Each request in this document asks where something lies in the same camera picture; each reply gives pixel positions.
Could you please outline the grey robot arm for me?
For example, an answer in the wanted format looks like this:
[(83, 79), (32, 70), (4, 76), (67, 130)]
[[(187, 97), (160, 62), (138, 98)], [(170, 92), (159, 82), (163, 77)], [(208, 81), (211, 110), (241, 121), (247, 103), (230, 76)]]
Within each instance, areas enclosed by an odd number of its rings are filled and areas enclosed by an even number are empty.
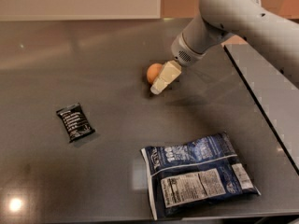
[(293, 85), (299, 81), (299, 24), (265, 10), (261, 0), (199, 0), (199, 14), (176, 37), (173, 59), (162, 66), (150, 91), (161, 93), (183, 66), (237, 35), (249, 43)]

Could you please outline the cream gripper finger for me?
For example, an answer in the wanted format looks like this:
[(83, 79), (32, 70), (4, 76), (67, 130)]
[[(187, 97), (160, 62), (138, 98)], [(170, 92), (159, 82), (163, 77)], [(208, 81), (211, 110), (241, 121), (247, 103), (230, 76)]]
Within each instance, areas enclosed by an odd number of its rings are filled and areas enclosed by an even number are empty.
[(162, 66), (159, 75), (155, 78), (153, 84), (150, 84), (150, 91), (153, 94), (160, 94), (181, 74), (181, 66), (176, 61), (168, 61)]

